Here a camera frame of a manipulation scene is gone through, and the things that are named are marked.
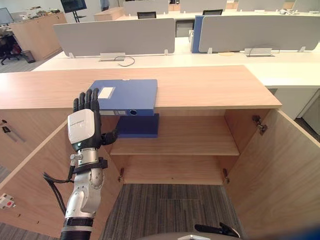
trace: black wrist clamp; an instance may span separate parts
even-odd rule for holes
[[[105,160],[103,157],[99,157],[99,162],[93,162],[93,163],[88,163],[81,165],[73,170],[74,174],[86,172],[90,169],[106,169],[108,167],[108,161]]]

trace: robot finger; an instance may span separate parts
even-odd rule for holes
[[[85,96],[84,92],[80,93],[79,96],[79,110],[85,109]]]
[[[86,94],[85,94],[85,103],[84,103],[85,109],[90,109],[91,107],[91,94],[92,94],[92,90],[88,89],[88,91],[86,91]]]
[[[75,98],[73,100],[73,112],[77,112],[79,111],[79,99],[78,98]]]
[[[98,92],[99,89],[95,88],[92,92],[92,99],[91,99],[91,110],[99,112],[99,102],[98,102]]]

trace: cabinet door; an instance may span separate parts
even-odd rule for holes
[[[320,144],[280,110],[263,121],[224,183],[250,238],[320,224]]]
[[[14,170],[71,112],[67,108],[1,110],[0,121],[5,120],[13,133],[1,129],[0,165]]]
[[[68,139],[67,121],[61,124],[23,162],[0,183],[0,196],[14,197],[15,208],[0,211],[1,222],[29,231],[59,238],[64,222],[57,200],[43,179],[43,172],[57,179],[66,179],[70,154],[74,153]],[[101,147],[99,156],[108,160],[104,170],[101,204],[93,223],[91,239],[97,240],[122,188],[119,172],[107,151]],[[57,184],[67,204],[73,191],[72,183]]]

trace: computer monitor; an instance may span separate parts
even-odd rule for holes
[[[85,0],[61,0],[65,13],[83,10],[87,8]]]
[[[136,13],[138,19],[156,19],[157,13],[155,11],[141,11]]]
[[[0,8],[0,24],[10,24],[14,20],[6,7]]]
[[[223,9],[203,10],[202,15],[222,15]]]

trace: gray desk divider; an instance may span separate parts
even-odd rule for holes
[[[320,0],[295,0],[293,10],[298,12],[320,11]]]
[[[175,51],[173,18],[124,21],[93,21],[53,26],[67,56],[98,56],[100,53],[164,54]]]
[[[226,9],[227,0],[180,0],[181,13],[202,13],[204,10]]]
[[[286,0],[239,0],[237,10],[254,11],[265,10],[275,11],[281,10]]]
[[[168,0],[142,0],[142,1],[124,1],[123,9],[125,15],[136,16],[137,12],[156,12],[164,14],[169,12]]]
[[[319,26],[320,16],[205,16],[199,51],[313,50],[320,40]]]

